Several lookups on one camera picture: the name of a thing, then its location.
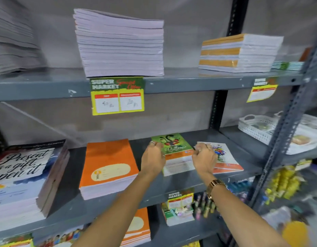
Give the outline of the person's left hand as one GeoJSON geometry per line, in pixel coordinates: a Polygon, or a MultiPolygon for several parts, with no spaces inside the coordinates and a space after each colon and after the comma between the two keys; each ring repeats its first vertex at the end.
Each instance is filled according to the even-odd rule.
{"type": "Polygon", "coordinates": [[[157,175],[161,172],[166,162],[155,162],[148,160],[148,146],[144,151],[141,158],[141,174],[145,174],[151,179],[155,179],[157,175]]]}

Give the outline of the person's right hand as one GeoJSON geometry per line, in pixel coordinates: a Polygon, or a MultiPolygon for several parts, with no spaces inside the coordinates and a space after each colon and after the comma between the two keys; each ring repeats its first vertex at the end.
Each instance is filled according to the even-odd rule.
{"type": "Polygon", "coordinates": [[[213,175],[213,169],[217,163],[218,156],[213,150],[213,157],[211,158],[192,158],[193,165],[197,174],[204,179],[205,177],[213,175]]]}

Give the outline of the stack of green cover notebooks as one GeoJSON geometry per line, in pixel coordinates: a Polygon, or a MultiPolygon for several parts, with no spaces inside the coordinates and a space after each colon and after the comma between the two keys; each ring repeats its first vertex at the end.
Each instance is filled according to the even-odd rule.
{"type": "Polygon", "coordinates": [[[153,136],[151,139],[163,144],[162,152],[166,160],[162,169],[163,176],[167,177],[195,169],[192,161],[194,148],[179,133],[153,136]]]}

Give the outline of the person's right forearm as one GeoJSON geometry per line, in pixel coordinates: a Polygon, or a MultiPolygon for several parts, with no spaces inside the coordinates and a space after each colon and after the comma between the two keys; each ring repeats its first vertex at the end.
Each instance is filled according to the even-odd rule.
{"type": "MultiPolygon", "coordinates": [[[[208,186],[214,175],[202,179],[208,186]]],[[[222,186],[212,190],[216,207],[239,247],[290,247],[260,215],[222,186]]]]}

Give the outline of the gold wristwatch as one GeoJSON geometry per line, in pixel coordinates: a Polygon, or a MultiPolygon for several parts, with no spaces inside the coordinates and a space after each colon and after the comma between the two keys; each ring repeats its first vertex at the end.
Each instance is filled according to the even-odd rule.
{"type": "Polygon", "coordinates": [[[219,186],[222,186],[222,187],[225,187],[226,188],[226,184],[221,181],[220,179],[215,179],[213,181],[211,181],[209,183],[209,185],[207,186],[207,189],[206,189],[206,194],[207,194],[207,197],[211,200],[211,202],[214,203],[214,199],[213,199],[213,196],[212,196],[212,190],[215,188],[215,187],[219,187],[219,186]]]}

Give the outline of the stack of orange cover notebooks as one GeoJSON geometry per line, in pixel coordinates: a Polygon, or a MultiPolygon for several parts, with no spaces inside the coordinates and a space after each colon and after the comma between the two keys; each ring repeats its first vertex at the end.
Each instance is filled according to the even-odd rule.
{"type": "Polygon", "coordinates": [[[79,190],[84,200],[121,192],[138,173],[128,139],[88,143],[79,190]]]}

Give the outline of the large green yellow price label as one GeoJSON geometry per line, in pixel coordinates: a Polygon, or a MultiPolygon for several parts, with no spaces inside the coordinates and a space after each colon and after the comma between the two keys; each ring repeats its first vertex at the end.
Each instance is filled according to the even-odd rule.
{"type": "Polygon", "coordinates": [[[144,77],[87,78],[90,83],[92,115],[143,112],[144,77]]]}

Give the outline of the small stack of green notebooks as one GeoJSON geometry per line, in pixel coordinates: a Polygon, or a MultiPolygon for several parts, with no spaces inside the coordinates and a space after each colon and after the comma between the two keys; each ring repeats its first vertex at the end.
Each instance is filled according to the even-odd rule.
{"type": "Polygon", "coordinates": [[[191,204],[180,208],[169,209],[166,203],[161,203],[161,210],[166,224],[169,227],[195,220],[193,216],[194,211],[191,204]]]}

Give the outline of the bunch of yellow packets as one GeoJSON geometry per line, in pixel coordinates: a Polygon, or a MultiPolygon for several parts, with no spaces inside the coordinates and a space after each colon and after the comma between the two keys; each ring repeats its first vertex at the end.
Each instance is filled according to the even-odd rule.
{"type": "Polygon", "coordinates": [[[290,200],[307,181],[295,166],[284,166],[277,170],[265,189],[265,205],[274,203],[276,199],[290,200]]]}

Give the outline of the stack of orange spine notebooks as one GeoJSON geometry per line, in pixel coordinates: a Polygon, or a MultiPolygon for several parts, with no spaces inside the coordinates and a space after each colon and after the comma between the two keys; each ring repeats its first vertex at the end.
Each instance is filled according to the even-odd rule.
{"type": "Polygon", "coordinates": [[[238,34],[202,43],[199,69],[228,73],[268,72],[284,36],[238,34]]]}

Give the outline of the tall stack of white notebooks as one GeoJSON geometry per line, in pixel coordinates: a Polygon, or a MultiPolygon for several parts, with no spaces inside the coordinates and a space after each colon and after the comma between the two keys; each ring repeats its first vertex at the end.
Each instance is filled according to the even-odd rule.
{"type": "Polygon", "coordinates": [[[82,8],[73,18],[86,77],[164,76],[164,20],[82,8]]]}

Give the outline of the thin stack of green-blue notebooks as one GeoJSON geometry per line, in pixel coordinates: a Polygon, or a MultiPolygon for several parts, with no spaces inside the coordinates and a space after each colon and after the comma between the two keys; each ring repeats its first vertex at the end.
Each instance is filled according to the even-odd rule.
{"type": "Polygon", "coordinates": [[[290,70],[290,71],[300,71],[304,65],[304,62],[273,62],[271,69],[277,70],[290,70]]]}

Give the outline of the cartoon figures cover notebook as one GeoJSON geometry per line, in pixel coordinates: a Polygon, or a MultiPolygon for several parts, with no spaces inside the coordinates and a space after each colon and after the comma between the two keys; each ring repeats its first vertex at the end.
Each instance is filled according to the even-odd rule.
{"type": "Polygon", "coordinates": [[[91,223],[70,228],[65,231],[52,233],[42,238],[33,240],[35,247],[71,247],[79,239],[91,223]]]}

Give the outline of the orange book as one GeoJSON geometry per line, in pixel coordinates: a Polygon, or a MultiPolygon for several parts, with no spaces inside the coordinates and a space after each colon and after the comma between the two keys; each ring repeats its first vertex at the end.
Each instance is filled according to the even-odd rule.
{"type": "Polygon", "coordinates": [[[304,52],[302,53],[300,59],[299,59],[299,62],[305,62],[308,58],[309,58],[309,54],[312,50],[312,47],[307,47],[304,49],[304,52]]]}

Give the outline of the stack of colourful picture notebooks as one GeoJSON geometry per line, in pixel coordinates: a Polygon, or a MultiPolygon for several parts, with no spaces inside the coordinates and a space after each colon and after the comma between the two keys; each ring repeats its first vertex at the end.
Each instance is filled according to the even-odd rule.
{"type": "Polygon", "coordinates": [[[34,247],[31,233],[0,239],[0,247],[34,247]]]}

